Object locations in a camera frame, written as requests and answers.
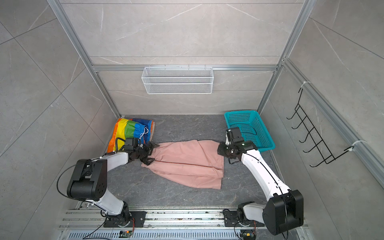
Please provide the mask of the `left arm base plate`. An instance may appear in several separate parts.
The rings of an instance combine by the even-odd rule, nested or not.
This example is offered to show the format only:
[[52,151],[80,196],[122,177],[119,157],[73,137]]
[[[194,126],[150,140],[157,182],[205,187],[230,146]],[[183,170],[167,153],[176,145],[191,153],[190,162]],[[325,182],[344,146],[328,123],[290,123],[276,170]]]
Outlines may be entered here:
[[121,213],[117,216],[107,215],[107,220],[103,224],[104,228],[142,228],[146,219],[147,212],[135,211],[128,214]]

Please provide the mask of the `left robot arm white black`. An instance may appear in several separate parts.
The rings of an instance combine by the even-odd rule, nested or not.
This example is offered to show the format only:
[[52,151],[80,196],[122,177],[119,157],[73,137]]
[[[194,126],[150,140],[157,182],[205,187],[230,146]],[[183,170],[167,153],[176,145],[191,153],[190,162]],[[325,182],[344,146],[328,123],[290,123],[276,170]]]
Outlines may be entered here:
[[155,161],[150,156],[160,145],[148,144],[123,145],[119,151],[112,151],[96,159],[81,159],[74,165],[74,171],[67,187],[67,197],[88,202],[105,214],[105,227],[126,227],[132,224],[134,217],[128,204],[115,197],[108,190],[108,172],[140,160],[149,166]]

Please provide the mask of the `teal plastic basket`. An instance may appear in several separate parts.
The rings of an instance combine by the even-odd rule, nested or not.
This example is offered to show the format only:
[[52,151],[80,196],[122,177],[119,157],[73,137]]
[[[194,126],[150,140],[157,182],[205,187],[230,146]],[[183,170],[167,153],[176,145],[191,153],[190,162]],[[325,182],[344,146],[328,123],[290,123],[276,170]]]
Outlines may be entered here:
[[232,111],[226,112],[224,117],[229,129],[239,128],[245,141],[252,141],[260,152],[276,147],[258,112]]

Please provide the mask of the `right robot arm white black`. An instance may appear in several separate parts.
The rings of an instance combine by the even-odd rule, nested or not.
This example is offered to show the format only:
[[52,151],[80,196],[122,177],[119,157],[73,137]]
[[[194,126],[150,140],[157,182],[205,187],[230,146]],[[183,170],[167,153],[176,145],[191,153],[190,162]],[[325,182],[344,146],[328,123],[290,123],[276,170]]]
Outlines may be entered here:
[[264,224],[276,236],[304,224],[304,197],[298,190],[291,190],[272,171],[260,151],[250,141],[227,144],[221,142],[218,154],[238,159],[245,165],[262,188],[267,204],[262,207],[254,202],[238,206],[241,223],[255,221]]

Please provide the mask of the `rainbow coloured shorts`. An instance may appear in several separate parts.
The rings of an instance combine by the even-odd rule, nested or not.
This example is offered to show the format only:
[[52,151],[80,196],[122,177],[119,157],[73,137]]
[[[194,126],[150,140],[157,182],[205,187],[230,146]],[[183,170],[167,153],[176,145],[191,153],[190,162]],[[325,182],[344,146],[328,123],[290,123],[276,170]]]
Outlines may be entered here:
[[107,152],[119,151],[127,138],[137,138],[140,144],[147,144],[153,138],[154,129],[153,120],[120,118],[114,126]]

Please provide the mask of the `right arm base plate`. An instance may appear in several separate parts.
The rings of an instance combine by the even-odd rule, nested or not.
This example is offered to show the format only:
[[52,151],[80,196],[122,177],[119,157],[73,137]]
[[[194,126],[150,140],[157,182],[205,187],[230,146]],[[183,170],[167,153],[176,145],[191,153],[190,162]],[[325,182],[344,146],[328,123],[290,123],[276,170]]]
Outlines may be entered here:
[[248,220],[245,215],[240,211],[231,211],[224,209],[222,211],[224,216],[224,222],[226,227],[264,227],[263,223],[257,221]]

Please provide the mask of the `pink shorts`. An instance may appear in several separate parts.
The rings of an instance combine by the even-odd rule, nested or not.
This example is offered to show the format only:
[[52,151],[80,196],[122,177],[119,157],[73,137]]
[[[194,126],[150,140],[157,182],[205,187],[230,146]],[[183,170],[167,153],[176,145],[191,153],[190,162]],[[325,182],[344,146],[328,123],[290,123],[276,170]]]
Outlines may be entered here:
[[218,147],[212,140],[160,143],[151,155],[155,161],[142,167],[187,187],[219,190],[224,157],[217,153]]

